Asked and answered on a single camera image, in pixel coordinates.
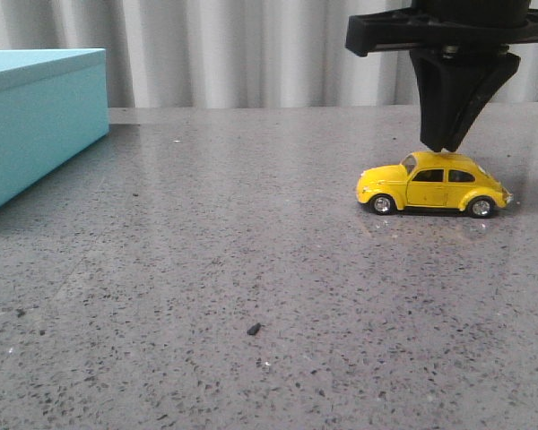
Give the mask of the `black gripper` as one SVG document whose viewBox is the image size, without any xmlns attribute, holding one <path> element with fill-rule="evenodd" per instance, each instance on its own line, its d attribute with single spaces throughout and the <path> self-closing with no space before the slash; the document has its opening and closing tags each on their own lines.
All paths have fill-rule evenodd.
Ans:
<svg viewBox="0 0 538 430">
<path fill-rule="evenodd" d="M 360 57 L 412 49 L 421 142 L 432 151 L 455 152 L 492 96 L 516 73 L 520 57 L 490 56 L 471 67 L 458 107 L 457 61 L 425 47 L 528 43 L 538 43 L 538 9 L 528 1 L 413 1 L 401 9 L 350 16 L 345 47 Z"/>
</svg>

